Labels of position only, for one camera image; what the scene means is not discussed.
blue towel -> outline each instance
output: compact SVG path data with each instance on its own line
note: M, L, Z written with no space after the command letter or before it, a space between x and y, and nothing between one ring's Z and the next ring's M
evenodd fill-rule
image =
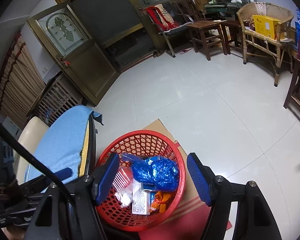
M72 169L72 176L64 184L78 178L89 115L93 110L86 106L74 106L64 112L47 130L34 156L52 172ZM102 124L102 115L94 112L93 118ZM26 181L42 173L30 165Z

blue bag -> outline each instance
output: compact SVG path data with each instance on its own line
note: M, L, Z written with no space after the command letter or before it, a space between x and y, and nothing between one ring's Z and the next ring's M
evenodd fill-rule
M123 161L131 162L133 177L144 184L152 184L158 191L172 192L178 188L179 169L175 161L162 156L142 160L138 156L124 153Z

black cable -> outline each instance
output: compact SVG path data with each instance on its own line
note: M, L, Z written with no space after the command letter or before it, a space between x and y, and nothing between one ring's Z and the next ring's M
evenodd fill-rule
M64 194L65 198L75 209L75 202L62 181L45 165L39 162L31 153L29 153L3 126L0 124L0 136L7 144L9 144L18 154L20 154L26 161L28 161L37 170L46 175L52 182L54 182Z

metal screw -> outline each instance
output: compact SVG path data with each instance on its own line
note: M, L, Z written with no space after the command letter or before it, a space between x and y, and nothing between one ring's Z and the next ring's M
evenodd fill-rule
M250 180L250 181L249 181L249 185L250 185L251 187L255 187L257 184L256 184L255 181Z
M217 182L223 182L223 180L224 180L225 178L222 177L221 175L217 175L217 176L215 177L215 179L216 179Z
M84 178L84 181L85 181L85 182L88 182L88 181L90 181L90 180L92 180L92 176L90 176L90 175L87 175L87 176Z

red cloth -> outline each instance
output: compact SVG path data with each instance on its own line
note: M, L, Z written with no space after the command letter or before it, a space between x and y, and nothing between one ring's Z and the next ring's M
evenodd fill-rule
M141 240L197 240L200 239L203 229L207 223L210 207L203 204L194 210L162 223L154 228L140 231ZM228 221L227 230L232 227Z
M177 28L179 26L178 23L171 23L169 21L167 21L167 19L163 16L162 12L159 10L159 8L157 7L154 7L154 6L150 6L148 8L146 8L146 11L147 13L150 15L150 17L152 18L152 20L157 23L158 25L160 25L160 27L164 30L164 31L167 31L167 30L171 30L171 29L174 29L174 28ZM156 11L164 20L165 22L168 24L168 27L164 26L162 24L162 22L160 20L157 19L154 11Z

